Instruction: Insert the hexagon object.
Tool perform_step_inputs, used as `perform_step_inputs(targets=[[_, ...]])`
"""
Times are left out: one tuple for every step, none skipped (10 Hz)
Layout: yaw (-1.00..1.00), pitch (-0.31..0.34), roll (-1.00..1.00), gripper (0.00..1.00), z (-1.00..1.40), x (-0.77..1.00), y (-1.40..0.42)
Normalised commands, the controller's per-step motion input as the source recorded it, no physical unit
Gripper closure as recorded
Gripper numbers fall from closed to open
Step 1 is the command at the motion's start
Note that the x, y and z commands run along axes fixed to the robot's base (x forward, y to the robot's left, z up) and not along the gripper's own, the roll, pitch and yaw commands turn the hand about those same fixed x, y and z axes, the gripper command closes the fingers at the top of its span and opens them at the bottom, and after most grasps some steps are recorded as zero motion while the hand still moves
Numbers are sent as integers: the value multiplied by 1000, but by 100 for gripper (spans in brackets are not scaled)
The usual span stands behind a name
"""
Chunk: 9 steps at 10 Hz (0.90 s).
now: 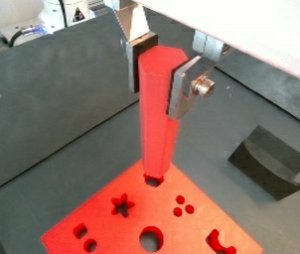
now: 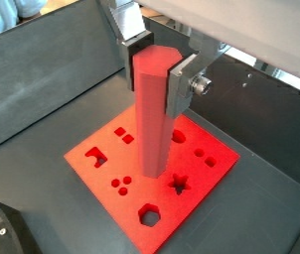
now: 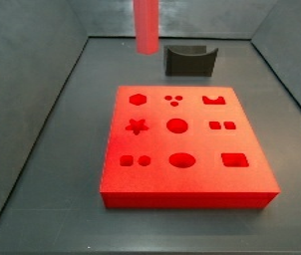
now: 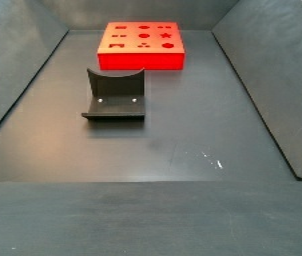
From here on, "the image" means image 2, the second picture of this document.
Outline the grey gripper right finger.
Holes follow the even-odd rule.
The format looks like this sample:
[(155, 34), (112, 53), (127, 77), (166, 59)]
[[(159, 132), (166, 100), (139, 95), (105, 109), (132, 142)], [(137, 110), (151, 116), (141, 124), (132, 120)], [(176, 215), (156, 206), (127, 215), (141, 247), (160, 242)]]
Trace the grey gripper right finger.
[(166, 114), (172, 119), (188, 108), (194, 94), (207, 94), (212, 84), (206, 78), (207, 67), (228, 50), (226, 43), (196, 30), (191, 30), (188, 46), (196, 53), (190, 54), (168, 74)]

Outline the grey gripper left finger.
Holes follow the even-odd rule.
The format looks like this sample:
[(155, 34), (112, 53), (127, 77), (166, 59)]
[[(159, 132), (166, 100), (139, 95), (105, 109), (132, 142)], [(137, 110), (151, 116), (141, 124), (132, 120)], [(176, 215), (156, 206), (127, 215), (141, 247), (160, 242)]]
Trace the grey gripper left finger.
[(127, 87), (133, 90), (132, 56), (153, 44), (145, 30), (139, 4), (133, 0), (97, 0), (112, 29), (124, 61)]

